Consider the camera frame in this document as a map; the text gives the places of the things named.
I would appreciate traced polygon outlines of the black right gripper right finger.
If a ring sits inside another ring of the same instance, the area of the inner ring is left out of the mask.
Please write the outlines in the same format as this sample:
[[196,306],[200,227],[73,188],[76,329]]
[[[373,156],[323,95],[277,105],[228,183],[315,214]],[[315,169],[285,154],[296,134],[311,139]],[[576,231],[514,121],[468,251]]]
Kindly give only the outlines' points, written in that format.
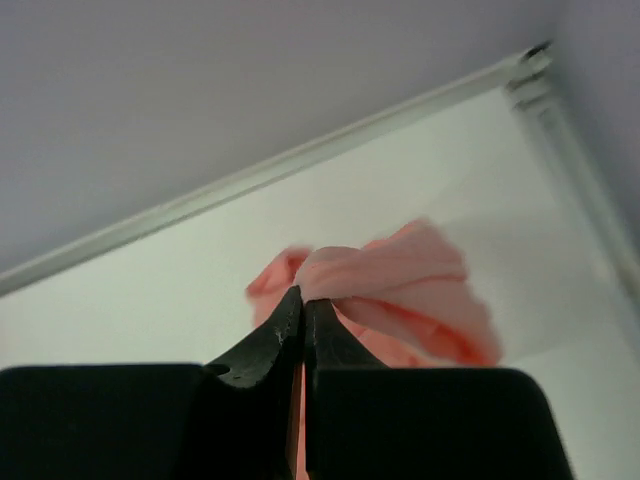
[[508,368],[385,366],[326,300],[304,310],[313,479],[569,479],[547,399]]

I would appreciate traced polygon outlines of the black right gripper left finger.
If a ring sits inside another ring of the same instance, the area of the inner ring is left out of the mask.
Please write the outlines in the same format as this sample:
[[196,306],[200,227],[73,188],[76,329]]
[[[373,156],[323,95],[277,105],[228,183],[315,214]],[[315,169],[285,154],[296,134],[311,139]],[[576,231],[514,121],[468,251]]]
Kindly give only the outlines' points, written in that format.
[[12,367],[1,373],[5,479],[291,479],[302,301],[204,364]]

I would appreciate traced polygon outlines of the salmon orange t-shirt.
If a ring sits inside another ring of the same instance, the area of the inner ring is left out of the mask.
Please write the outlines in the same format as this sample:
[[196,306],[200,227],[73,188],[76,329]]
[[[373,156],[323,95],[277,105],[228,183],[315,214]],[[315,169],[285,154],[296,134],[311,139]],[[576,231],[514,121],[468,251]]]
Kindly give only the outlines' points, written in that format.
[[463,253],[425,220],[360,248],[285,248],[245,289],[254,326],[292,287],[305,303],[330,301],[341,325],[388,367],[494,367],[502,357]]

